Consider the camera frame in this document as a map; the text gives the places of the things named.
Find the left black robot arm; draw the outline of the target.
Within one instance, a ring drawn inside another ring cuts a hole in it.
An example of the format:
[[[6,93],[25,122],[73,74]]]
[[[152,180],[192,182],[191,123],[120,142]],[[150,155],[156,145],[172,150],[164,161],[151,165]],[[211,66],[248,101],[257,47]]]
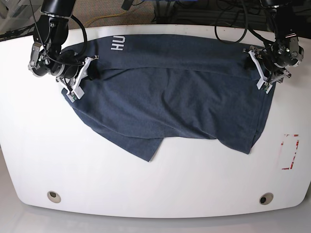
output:
[[[251,46],[244,52],[248,53],[259,73],[257,88],[268,93],[273,83],[281,83],[284,78],[291,77],[286,67],[298,66],[303,61],[304,49],[299,45],[296,33],[296,14],[293,10],[293,2],[291,0],[261,0],[260,3],[275,34],[275,40],[265,39],[249,28],[251,34],[263,42],[264,48]]]

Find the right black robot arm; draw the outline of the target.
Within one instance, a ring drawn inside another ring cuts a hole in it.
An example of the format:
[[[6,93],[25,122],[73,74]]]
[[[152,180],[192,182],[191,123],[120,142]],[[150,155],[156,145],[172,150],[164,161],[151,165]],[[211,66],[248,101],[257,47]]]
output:
[[[28,65],[35,76],[50,74],[70,93],[78,88],[78,82],[83,78],[94,80],[99,77],[95,66],[99,57],[87,57],[85,54],[88,46],[87,34],[80,20],[73,15],[74,6],[73,0],[43,1],[42,15],[35,20],[34,43]],[[62,51],[62,45],[69,34],[70,19],[82,30],[84,41],[79,52]]]

